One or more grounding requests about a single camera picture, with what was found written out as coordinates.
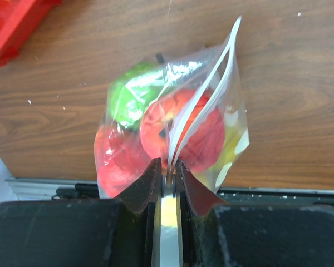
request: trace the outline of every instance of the brown wood grain tabletop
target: brown wood grain tabletop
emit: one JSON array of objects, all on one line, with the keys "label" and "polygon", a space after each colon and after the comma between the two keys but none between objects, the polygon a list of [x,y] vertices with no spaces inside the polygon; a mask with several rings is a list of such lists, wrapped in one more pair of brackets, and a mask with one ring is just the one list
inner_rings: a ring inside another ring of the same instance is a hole
[{"label": "brown wood grain tabletop", "polygon": [[222,42],[239,15],[251,144],[224,184],[334,190],[334,0],[65,0],[0,68],[0,157],[16,177],[95,180],[109,83]]}]

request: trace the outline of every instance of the toy fruit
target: toy fruit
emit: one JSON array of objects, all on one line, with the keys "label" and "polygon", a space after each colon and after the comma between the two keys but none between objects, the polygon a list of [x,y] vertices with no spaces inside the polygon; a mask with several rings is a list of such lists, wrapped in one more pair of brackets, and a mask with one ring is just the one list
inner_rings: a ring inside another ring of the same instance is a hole
[{"label": "toy fruit", "polygon": [[[181,112],[183,106],[194,95],[194,92],[195,90],[181,90],[175,94],[162,97],[148,108],[141,121],[141,143],[150,157],[162,158],[164,168],[167,167],[168,137],[174,116]],[[178,145],[208,100],[207,95],[202,95],[184,127]],[[216,108],[199,125],[196,133],[182,149],[179,158],[186,162],[192,172],[205,171],[217,161],[223,148],[224,136],[223,117]]]},{"label": "toy fruit", "polygon": [[163,70],[142,62],[120,76],[110,87],[108,113],[124,128],[138,130],[141,118],[164,86]]},{"label": "toy fruit", "polygon": [[94,155],[98,181],[110,197],[136,181],[150,163],[139,136],[117,124],[100,127],[95,137]]}]

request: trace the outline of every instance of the ziplock bag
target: ziplock bag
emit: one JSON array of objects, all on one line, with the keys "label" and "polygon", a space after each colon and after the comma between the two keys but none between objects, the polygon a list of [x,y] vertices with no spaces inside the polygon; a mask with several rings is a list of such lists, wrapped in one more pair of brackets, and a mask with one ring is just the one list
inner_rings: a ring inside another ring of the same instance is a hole
[{"label": "ziplock bag", "polygon": [[167,179],[182,159],[206,187],[220,188],[249,144],[235,56],[240,21],[220,46],[158,53],[110,85],[94,143],[101,197],[125,190],[156,157]]}]

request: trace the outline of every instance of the red tray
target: red tray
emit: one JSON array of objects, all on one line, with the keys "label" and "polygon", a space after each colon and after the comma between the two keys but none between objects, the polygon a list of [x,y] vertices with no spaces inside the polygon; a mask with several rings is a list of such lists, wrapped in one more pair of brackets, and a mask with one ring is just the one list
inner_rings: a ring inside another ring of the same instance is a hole
[{"label": "red tray", "polygon": [[18,50],[61,0],[0,0],[0,66],[18,56]]}]

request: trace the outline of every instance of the red apple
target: red apple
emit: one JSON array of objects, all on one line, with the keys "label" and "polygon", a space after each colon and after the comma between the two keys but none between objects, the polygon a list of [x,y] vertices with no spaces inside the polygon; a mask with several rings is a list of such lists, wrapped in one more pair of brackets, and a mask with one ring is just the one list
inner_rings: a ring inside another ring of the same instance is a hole
[{"label": "red apple", "polygon": [[98,181],[111,197],[136,181],[151,161],[139,136],[117,124],[100,127],[95,137],[94,155]]},{"label": "red apple", "polygon": [[[150,157],[162,158],[164,168],[167,167],[169,130],[174,123],[174,117],[181,112],[194,93],[195,90],[181,90],[177,93],[166,95],[153,103],[143,116],[140,126],[141,143]],[[204,94],[198,101],[183,129],[178,146],[208,100],[209,97]],[[223,117],[218,108],[216,108],[199,125],[197,132],[182,149],[179,158],[186,162],[192,172],[205,171],[216,163],[223,148],[224,137]]]}]

